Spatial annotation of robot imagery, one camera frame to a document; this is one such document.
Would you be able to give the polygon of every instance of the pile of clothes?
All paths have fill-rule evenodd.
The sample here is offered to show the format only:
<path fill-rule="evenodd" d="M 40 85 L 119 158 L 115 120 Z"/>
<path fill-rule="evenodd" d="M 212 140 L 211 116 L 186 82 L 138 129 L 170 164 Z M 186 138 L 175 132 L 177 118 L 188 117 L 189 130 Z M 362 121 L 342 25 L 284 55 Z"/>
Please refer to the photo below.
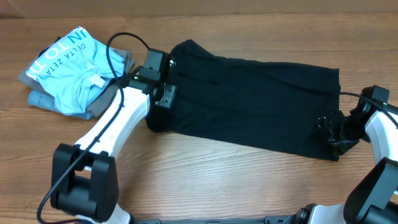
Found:
<path fill-rule="evenodd" d="M 135 64 L 125 50 L 111 49 L 109 56 L 119 78 Z M 98 117 L 118 90 L 106 46 L 82 27 L 41 51 L 18 79 L 33 89 L 28 104 L 82 119 Z"/>

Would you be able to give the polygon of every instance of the cable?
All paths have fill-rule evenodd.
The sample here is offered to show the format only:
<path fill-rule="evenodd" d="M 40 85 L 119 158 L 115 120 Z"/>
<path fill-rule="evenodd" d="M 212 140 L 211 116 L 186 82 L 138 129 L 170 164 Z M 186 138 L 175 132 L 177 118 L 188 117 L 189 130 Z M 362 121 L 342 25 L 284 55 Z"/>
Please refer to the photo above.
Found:
<path fill-rule="evenodd" d="M 75 161 L 73 161 L 73 163 L 69 166 L 69 168 L 62 174 L 62 176 L 56 181 L 56 183 L 51 187 L 51 189 L 47 192 L 47 194 L 45 195 L 45 197 L 43 198 L 43 200 L 41 201 L 38 209 L 37 209 L 37 216 L 36 219 L 41 223 L 41 224 L 66 224 L 66 223 L 85 223 L 85 224 L 92 224 L 91 221 L 88 220 L 82 220 L 82 219 L 71 219 L 71 220 L 64 220 L 64 221 L 58 221 L 58 222 L 46 222 L 44 219 L 42 219 L 41 214 L 42 214 L 42 210 L 44 208 L 45 203 L 49 200 L 49 198 L 51 197 L 51 195 L 58 190 L 59 186 L 61 185 L 61 183 L 65 180 L 65 178 L 70 174 L 70 172 L 72 172 L 74 170 L 74 168 L 76 167 L 76 165 L 84 158 L 85 155 L 87 155 L 87 153 L 90 151 L 90 149 L 100 140 L 101 136 L 105 133 L 105 131 L 111 126 L 112 122 L 116 119 L 116 117 L 118 116 L 118 114 L 120 113 L 120 111 L 122 110 L 123 107 L 123 103 L 124 103 L 124 93 L 123 93 L 123 88 L 121 85 L 121 82 L 118 79 L 118 76 L 116 75 L 116 72 L 114 71 L 113 65 L 112 65 L 112 61 L 111 58 L 109 56 L 109 47 L 111 45 L 112 40 L 120 35 L 130 35 L 132 37 L 137 38 L 138 40 L 140 40 L 145 47 L 149 50 L 149 46 L 144 42 L 144 40 L 142 40 L 139 36 L 135 35 L 135 34 L 131 34 L 128 32 L 120 32 L 117 34 L 114 34 L 109 40 L 108 43 L 106 44 L 106 59 L 108 60 L 109 63 L 109 67 L 111 68 L 112 74 L 116 79 L 116 82 L 118 84 L 119 90 L 120 90 L 120 95 L 121 95 L 121 100 L 120 100 L 120 104 L 118 109 L 116 110 L 115 114 L 113 115 L 113 117 L 108 121 L 108 123 L 104 126 L 104 128 L 98 133 L 97 137 L 94 138 L 93 142 L 90 143 L 90 145 L 88 145 L 88 147 L 79 155 L 79 157 L 77 157 L 77 159 Z"/>
<path fill-rule="evenodd" d="M 377 109 L 379 109 L 380 111 L 382 111 L 391 121 L 392 123 L 396 126 L 396 128 L 398 129 L 398 122 L 391 116 L 390 113 L 388 113 L 388 111 L 386 109 L 384 109 L 383 107 L 381 107 L 380 105 L 378 105 L 375 101 L 366 98 L 365 96 L 361 96 L 359 94 L 356 93 L 348 93 L 348 92 L 341 92 L 340 95 L 348 95 L 348 96 L 356 96 L 358 98 L 360 98 L 361 100 L 365 100 L 368 103 L 372 104 L 373 106 L 375 106 Z"/>

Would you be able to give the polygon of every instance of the gray cloth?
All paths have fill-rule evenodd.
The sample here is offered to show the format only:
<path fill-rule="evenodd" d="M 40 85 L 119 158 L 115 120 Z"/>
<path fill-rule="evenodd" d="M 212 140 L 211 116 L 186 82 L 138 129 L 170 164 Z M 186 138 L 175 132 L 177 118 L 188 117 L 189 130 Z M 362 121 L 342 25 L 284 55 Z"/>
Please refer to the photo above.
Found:
<path fill-rule="evenodd" d="M 112 49 L 118 55 L 122 56 L 125 64 L 124 73 L 129 73 L 130 69 L 134 66 L 135 60 L 131 60 L 131 52 L 119 49 Z M 49 95 L 40 85 L 39 82 L 35 81 L 33 78 L 28 77 L 26 75 L 26 71 L 30 68 L 30 66 L 35 62 L 36 58 L 30 63 L 30 65 L 19 75 L 18 79 L 25 83 L 27 86 L 31 87 L 33 91 L 30 93 L 28 97 L 28 104 L 32 106 L 37 106 L 39 108 L 51 110 L 54 112 L 59 111 L 56 109 L 54 104 L 54 97 Z M 90 119 L 93 116 L 99 116 L 111 103 L 114 98 L 115 92 L 118 90 L 118 86 L 116 83 L 108 86 L 102 94 L 95 99 L 90 105 L 86 108 L 86 113 L 82 114 L 74 114 L 73 116 L 82 118 L 82 119 Z"/>

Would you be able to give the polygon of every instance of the wood grain tabletop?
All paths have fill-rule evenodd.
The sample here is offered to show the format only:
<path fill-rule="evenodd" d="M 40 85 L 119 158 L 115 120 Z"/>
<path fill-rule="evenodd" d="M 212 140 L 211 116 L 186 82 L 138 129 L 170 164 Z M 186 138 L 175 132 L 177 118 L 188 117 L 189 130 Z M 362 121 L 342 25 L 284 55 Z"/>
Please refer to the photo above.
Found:
<path fill-rule="evenodd" d="M 17 80 L 43 48 L 77 26 L 103 43 L 116 32 L 132 32 L 164 51 L 193 39 L 224 57 L 339 68 L 342 91 L 380 85 L 398 105 L 398 13 L 0 19 L 0 223 L 37 223 L 54 150 L 96 123 L 29 106 L 30 90 Z M 132 51 L 137 64 L 146 56 L 130 37 L 118 37 L 113 47 Z M 340 109 L 348 113 L 357 102 L 342 96 Z M 374 159 L 366 142 L 332 162 L 155 134 L 141 122 L 117 166 L 119 203 L 136 218 L 260 218 L 309 203 L 344 203 Z M 49 203 L 43 217 L 70 218 Z"/>

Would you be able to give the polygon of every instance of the folded black garment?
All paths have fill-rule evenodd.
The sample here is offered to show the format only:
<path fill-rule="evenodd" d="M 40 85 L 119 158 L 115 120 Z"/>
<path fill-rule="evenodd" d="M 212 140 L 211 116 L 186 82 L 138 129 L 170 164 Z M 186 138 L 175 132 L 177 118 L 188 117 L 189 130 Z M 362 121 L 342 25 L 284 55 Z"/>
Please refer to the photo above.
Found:
<path fill-rule="evenodd" d="M 315 127 L 338 111 L 339 70 L 217 57 L 192 40 L 171 51 L 171 109 L 147 115 L 154 132 L 177 133 L 301 156 L 338 160 Z"/>

